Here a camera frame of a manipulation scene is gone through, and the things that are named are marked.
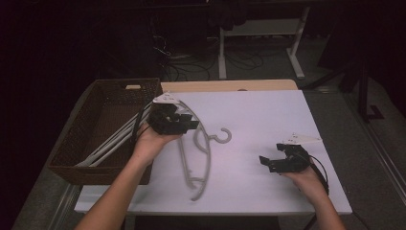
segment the brown basket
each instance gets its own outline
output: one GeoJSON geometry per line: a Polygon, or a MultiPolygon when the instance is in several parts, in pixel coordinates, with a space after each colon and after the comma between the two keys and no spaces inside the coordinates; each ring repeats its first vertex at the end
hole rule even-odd
{"type": "MultiPolygon", "coordinates": [[[[75,167],[141,107],[162,94],[159,79],[96,80],[48,168],[71,184],[108,185],[131,156],[129,141],[108,156],[98,167],[75,167]]],[[[140,184],[149,182],[152,165],[140,184]]]]}

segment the wire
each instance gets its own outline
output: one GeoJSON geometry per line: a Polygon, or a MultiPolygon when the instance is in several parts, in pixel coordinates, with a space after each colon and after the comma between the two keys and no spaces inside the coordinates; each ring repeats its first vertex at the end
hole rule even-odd
{"type": "Polygon", "coordinates": [[[141,135],[143,135],[143,133],[145,132],[145,131],[147,131],[147,129],[149,129],[151,127],[151,125],[148,125],[146,128],[144,128],[144,130],[142,130],[141,132],[140,132],[140,134],[138,134],[138,138],[137,139],[139,139],[140,137],[141,137],[141,135]]]}
{"type": "Polygon", "coordinates": [[[328,184],[328,176],[327,176],[327,171],[325,169],[325,166],[323,166],[322,162],[319,161],[316,157],[309,155],[311,158],[315,159],[317,162],[319,162],[320,166],[322,166],[323,171],[325,172],[325,177],[326,177],[326,183],[328,184]]]}

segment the table leg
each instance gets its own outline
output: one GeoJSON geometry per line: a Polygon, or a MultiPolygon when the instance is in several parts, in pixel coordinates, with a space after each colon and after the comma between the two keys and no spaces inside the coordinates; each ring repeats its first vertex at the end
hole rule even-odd
{"type": "Polygon", "coordinates": [[[300,20],[300,22],[298,24],[298,28],[296,30],[293,45],[292,45],[292,47],[286,49],[287,55],[289,56],[290,62],[292,63],[293,69],[295,70],[296,77],[298,79],[303,79],[305,77],[302,67],[299,64],[298,59],[296,58],[296,51],[298,50],[299,42],[301,41],[301,38],[302,38],[302,33],[305,28],[305,22],[306,22],[309,11],[310,11],[310,7],[304,8],[301,20],[300,20]]]}
{"type": "Polygon", "coordinates": [[[224,31],[220,28],[220,52],[218,55],[218,77],[221,80],[227,79],[226,59],[224,58],[224,31]]]}

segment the white table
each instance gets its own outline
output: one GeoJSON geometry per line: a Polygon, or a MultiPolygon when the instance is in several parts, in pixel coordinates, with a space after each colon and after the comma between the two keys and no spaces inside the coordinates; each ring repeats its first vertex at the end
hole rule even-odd
{"type": "MultiPolygon", "coordinates": [[[[227,144],[211,141],[212,165],[208,185],[197,201],[185,182],[176,142],[171,142],[155,159],[148,185],[139,186],[128,208],[134,215],[202,216],[282,216],[313,213],[292,182],[270,173],[259,162],[259,155],[283,159],[276,144],[293,132],[320,137],[300,90],[198,92],[175,94],[199,116],[208,134],[222,127],[233,133],[227,144]]],[[[193,148],[192,131],[184,135],[192,173],[202,174],[205,157],[193,148]]],[[[330,198],[339,214],[351,208],[328,158],[323,142],[303,147],[317,157],[328,174],[330,198]]],[[[87,212],[107,186],[83,186],[75,207],[87,212]]]]}

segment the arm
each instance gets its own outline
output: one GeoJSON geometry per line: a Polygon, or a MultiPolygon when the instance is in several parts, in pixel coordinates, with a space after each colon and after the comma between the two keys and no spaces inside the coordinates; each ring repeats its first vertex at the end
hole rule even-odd
{"type": "Polygon", "coordinates": [[[131,158],[76,229],[120,229],[144,170],[166,143],[180,137],[159,135],[147,125],[142,125],[140,130],[144,132],[138,138],[131,158]]]}
{"type": "Polygon", "coordinates": [[[287,172],[283,175],[291,178],[314,206],[320,229],[346,229],[313,169],[308,167],[302,172],[287,172]]]}

